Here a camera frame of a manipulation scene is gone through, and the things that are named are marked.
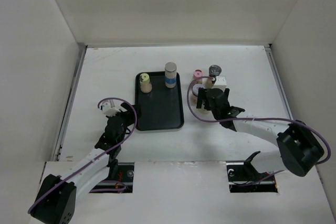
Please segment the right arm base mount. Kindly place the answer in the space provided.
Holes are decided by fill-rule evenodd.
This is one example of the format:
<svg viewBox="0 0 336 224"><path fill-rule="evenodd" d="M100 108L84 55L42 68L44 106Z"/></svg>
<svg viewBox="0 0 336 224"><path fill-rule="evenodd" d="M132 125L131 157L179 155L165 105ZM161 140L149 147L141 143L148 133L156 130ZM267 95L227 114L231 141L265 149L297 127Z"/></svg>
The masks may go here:
<svg viewBox="0 0 336 224"><path fill-rule="evenodd" d="M231 193L277 193L275 172L258 172L252 165L260 151L243 161L226 163L229 191Z"/></svg>

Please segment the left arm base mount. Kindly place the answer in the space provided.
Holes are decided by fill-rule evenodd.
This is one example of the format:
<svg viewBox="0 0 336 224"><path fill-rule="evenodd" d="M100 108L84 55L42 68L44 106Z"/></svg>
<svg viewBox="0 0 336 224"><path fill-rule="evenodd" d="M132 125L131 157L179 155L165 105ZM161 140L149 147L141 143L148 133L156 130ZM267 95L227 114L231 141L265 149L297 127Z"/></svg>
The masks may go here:
<svg viewBox="0 0 336 224"><path fill-rule="evenodd" d="M90 193L132 193L135 163L120 163L116 159L108 167L108 177L99 182Z"/></svg>

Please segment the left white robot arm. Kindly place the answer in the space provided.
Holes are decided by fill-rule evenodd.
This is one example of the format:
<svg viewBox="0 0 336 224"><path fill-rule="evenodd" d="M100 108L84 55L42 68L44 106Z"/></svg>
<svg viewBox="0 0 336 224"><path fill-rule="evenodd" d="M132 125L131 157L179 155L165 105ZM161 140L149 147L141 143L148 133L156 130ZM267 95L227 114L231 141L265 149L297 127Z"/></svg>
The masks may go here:
<svg viewBox="0 0 336 224"><path fill-rule="evenodd" d="M42 223L69 223L76 201L103 180L118 175L117 155L121 145L133 133L141 116L141 107L121 100L122 110L109 116L104 133L90 153L63 174L50 174L42 181L28 214Z"/></svg>

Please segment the blue label silver cap bottle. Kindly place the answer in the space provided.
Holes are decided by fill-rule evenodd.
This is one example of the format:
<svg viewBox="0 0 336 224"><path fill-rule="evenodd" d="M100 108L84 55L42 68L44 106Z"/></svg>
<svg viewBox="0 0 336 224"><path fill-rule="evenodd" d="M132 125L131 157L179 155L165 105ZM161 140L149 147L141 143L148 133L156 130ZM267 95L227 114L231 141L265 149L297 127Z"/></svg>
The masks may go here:
<svg viewBox="0 0 336 224"><path fill-rule="evenodd" d="M174 62L165 64L165 85L167 88L174 88L176 86L176 71L177 66Z"/></svg>

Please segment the black grinder top bottle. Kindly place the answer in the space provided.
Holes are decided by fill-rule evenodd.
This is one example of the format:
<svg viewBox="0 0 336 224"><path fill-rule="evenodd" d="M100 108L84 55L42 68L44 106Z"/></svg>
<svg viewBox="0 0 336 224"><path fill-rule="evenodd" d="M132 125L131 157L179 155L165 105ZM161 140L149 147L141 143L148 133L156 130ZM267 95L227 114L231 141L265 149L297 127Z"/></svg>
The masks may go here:
<svg viewBox="0 0 336 224"><path fill-rule="evenodd" d="M210 111L206 110L205 108L200 108L200 109L197 109L199 113L201 114L209 114Z"/></svg>

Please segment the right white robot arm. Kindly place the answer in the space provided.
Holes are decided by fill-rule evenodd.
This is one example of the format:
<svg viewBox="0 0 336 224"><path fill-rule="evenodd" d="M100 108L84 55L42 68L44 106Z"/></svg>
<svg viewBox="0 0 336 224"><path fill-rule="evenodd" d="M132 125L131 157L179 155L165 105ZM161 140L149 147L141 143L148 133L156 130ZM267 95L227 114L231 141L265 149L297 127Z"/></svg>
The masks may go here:
<svg viewBox="0 0 336 224"><path fill-rule="evenodd" d="M229 89L198 91L197 108L212 112L215 122L238 133L246 133L277 147L271 152L254 152L245 160L244 175L251 180L263 172L288 170L304 177L324 155L324 149L311 128L300 121L283 118L257 118L244 109L231 106Z"/></svg>

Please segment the yellow cap spice bottle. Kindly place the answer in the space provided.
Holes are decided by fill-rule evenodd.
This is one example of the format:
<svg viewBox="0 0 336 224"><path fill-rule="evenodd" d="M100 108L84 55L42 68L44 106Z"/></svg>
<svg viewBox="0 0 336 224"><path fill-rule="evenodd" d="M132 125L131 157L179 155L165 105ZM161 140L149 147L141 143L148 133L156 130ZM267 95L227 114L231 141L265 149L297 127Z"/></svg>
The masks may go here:
<svg viewBox="0 0 336 224"><path fill-rule="evenodd" d="M140 74L140 90L143 93L150 93L152 91L152 84L148 73Z"/></svg>

